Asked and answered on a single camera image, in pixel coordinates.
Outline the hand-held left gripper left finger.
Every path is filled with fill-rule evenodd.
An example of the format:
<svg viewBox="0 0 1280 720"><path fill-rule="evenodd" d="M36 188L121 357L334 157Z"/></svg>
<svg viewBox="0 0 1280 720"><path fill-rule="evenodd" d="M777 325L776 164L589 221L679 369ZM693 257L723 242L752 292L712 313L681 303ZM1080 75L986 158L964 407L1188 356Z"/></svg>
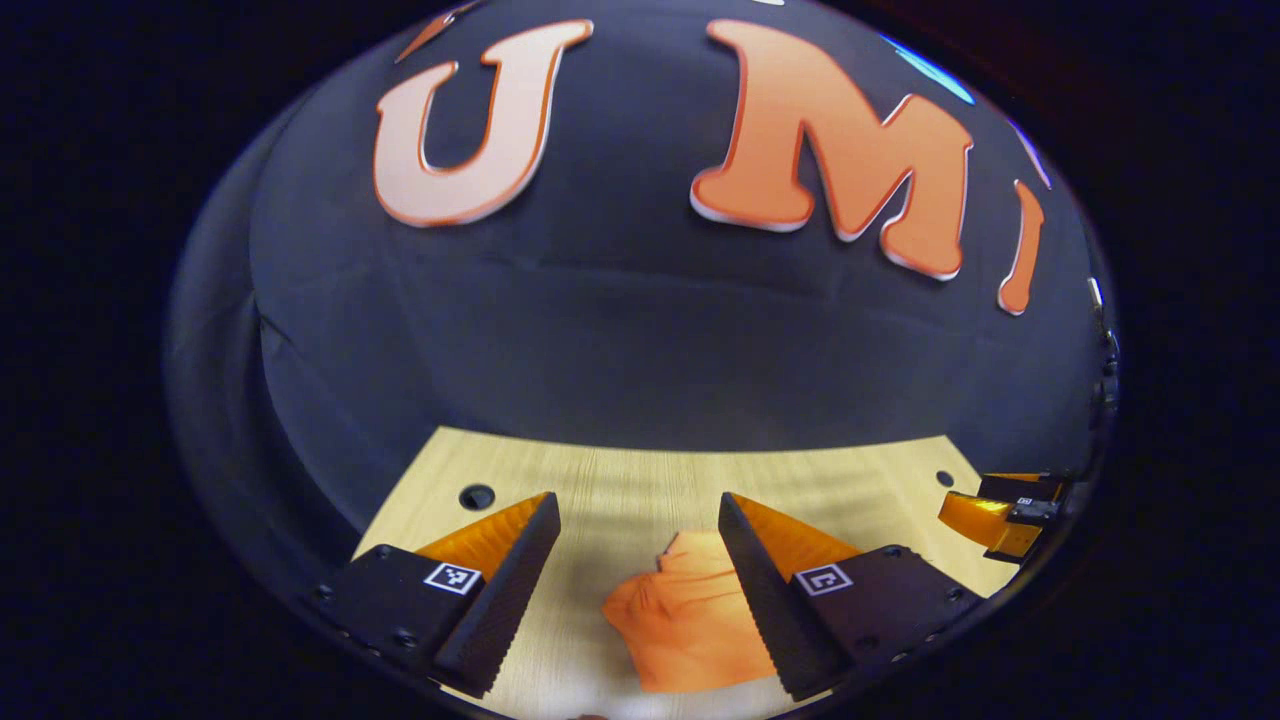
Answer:
<svg viewBox="0 0 1280 720"><path fill-rule="evenodd" d="M419 550L376 544L310 591L310 614L416 685L481 698L559 533L543 492Z"/></svg>

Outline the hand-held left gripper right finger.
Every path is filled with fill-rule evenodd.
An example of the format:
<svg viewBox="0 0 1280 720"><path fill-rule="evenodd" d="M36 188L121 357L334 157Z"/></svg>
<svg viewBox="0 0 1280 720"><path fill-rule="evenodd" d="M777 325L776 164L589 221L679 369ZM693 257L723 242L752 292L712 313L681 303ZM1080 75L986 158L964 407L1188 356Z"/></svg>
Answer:
<svg viewBox="0 0 1280 720"><path fill-rule="evenodd" d="M847 694L925 657L983 598L902 544L860 551L726 492L718 530L783 689Z"/></svg>

